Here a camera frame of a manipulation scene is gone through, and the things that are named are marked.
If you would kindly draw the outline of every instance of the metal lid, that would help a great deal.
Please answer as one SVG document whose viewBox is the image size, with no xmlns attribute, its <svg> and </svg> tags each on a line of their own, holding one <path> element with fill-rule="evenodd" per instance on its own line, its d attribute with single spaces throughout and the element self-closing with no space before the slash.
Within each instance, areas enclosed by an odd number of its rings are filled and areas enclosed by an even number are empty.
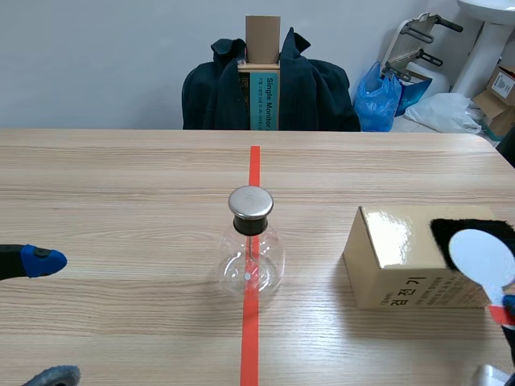
<svg viewBox="0 0 515 386">
<path fill-rule="evenodd" d="M 238 187 L 229 196 L 229 209 L 242 220 L 267 217 L 274 207 L 272 195 L 262 187 Z"/>
</svg>

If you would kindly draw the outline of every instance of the white sink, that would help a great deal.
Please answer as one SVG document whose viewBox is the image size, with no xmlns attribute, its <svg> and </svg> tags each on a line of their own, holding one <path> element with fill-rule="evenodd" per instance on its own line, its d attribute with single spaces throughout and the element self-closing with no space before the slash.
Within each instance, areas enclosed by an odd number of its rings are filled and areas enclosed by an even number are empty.
<svg viewBox="0 0 515 386">
<path fill-rule="evenodd" d="M 484 91 L 515 26 L 515 0 L 456 0 L 463 11 L 484 21 L 483 31 L 452 92 L 475 97 Z"/>
<path fill-rule="evenodd" d="M 459 7 L 487 23 L 515 26 L 515 0 L 458 0 Z"/>
</svg>

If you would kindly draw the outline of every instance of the red tab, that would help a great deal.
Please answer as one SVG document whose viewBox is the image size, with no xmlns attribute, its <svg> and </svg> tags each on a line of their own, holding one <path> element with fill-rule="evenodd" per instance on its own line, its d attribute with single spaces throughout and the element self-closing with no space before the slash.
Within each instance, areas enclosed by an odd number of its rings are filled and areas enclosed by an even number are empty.
<svg viewBox="0 0 515 386">
<path fill-rule="evenodd" d="M 261 149 L 250 147 L 249 185 L 258 187 L 261 179 Z M 240 386 L 259 385 L 259 236 L 247 244 L 243 298 L 243 324 L 241 328 Z"/>
<path fill-rule="evenodd" d="M 507 308 L 501 306 L 489 306 L 493 321 L 505 326 L 515 326 L 515 318 L 509 313 Z"/>
</svg>

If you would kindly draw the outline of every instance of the table surface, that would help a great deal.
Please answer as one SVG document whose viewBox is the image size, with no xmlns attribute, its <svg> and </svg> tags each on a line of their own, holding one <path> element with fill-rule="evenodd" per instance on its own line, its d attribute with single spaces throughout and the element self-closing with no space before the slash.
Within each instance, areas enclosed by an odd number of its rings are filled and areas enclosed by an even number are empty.
<svg viewBox="0 0 515 386">
<path fill-rule="evenodd" d="M 57 364 L 81 384 L 239 385 L 241 301 L 213 249 L 262 147 L 286 273 L 260 311 L 260 383 L 449 385 L 511 371 L 483 310 L 358 310 L 341 254 L 358 205 L 487 204 L 515 222 L 515 172 L 461 134 L 0 130 L 0 235 L 66 253 L 0 282 L 0 384 Z"/>
</svg>

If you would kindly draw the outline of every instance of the white spoon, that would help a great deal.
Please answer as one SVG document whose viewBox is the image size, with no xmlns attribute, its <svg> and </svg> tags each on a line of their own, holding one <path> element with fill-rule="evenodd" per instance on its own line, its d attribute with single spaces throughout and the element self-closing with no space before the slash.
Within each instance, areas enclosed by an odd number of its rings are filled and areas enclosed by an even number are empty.
<svg viewBox="0 0 515 386">
<path fill-rule="evenodd" d="M 483 287 L 494 306 L 502 306 L 503 287 L 515 278 L 515 258 L 505 243 L 490 233 L 466 229 L 451 238 L 449 254 L 463 275 Z"/>
</svg>

